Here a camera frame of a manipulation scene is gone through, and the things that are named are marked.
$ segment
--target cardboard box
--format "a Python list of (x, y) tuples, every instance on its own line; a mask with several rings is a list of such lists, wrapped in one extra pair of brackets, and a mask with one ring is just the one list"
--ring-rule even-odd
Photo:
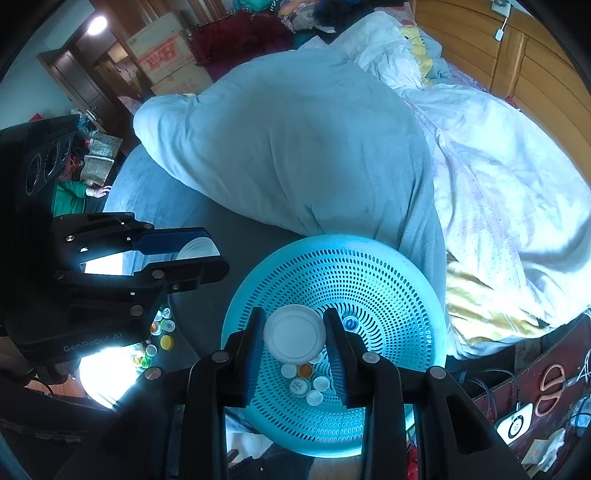
[(138, 58), (139, 67), (155, 84), (194, 61), (189, 44), (181, 33), (167, 38)]
[(173, 93), (201, 93), (212, 84), (212, 79), (203, 67), (190, 63), (152, 87), (156, 95)]
[(136, 33), (128, 45), (140, 68), (155, 84), (194, 61), (180, 18), (174, 12)]
[(184, 30), (179, 15), (170, 12), (150, 25), (142, 28), (127, 41), (127, 45), (137, 58), (143, 57), (164, 40)]

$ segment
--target red cloth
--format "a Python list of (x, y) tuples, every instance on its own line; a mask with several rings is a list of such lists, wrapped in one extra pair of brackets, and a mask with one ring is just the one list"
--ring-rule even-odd
[(197, 63), (214, 81), (242, 63), (293, 45), (292, 33), (277, 17), (246, 11), (195, 27), (190, 42)]
[(407, 480), (418, 480), (418, 455), (415, 445), (411, 445), (407, 450)]

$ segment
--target red scissors handle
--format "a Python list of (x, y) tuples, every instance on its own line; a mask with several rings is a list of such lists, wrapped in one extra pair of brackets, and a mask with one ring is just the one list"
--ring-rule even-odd
[[(548, 379), (548, 374), (554, 368), (560, 369), (560, 376), (553, 379), (553, 380), (550, 380), (548, 383), (546, 383), (546, 380)], [(559, 365), (559, 364), (550, 365), (546, 369), (546, 371), (544, 372), (544, 376), (542, 377), (542, 381), (540, 382), (540, 391), (545, 392), (549, 388), (555, 387), (556, 385), (564, 384), (565, 380), (566, 380), (566, 376), (564, 374), (563, 366)], [(534, 410), (535, 415), (537, 417), (543, 417), (544, 415), (547, 415), (552, 410), (554, 410), (554, 407), (560, 401), (560, 397), (562, 396), (563, 391), (564, 391), (564, 387), (561, 388), (560, 390), (558, 390), (557, 392), (541, 395), (538, 398), (538, 401), (535, 403), (535, 410)], [(548, 409), (541, 412), (540, 411), (540, 404), (544, 401), (550, 401), (550, 400), (553, 400), (552, 405), (550, 405), (550, 407)]]

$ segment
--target wall socket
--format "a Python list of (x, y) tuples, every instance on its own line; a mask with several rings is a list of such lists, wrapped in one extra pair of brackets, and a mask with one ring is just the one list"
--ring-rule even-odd
[(511, 12), (511, 3), (509, 0), (505, 0), (504, 2), (502, 0), (492, 0), (491, 10), (503, 17), (508, 17)]

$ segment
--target white plug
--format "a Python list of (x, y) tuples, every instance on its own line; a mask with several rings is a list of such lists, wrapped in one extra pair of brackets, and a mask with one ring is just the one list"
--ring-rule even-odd
[(505, 34), (505, 25), (507, 25), (507, 20), (509, 20), (509, 17), (505, 17), (505, 21), (503, 22), (502, 26), (499, 28), (499, 30), (496, 31), (496, 41), (501, 41), (503, 39), (503, 35)]

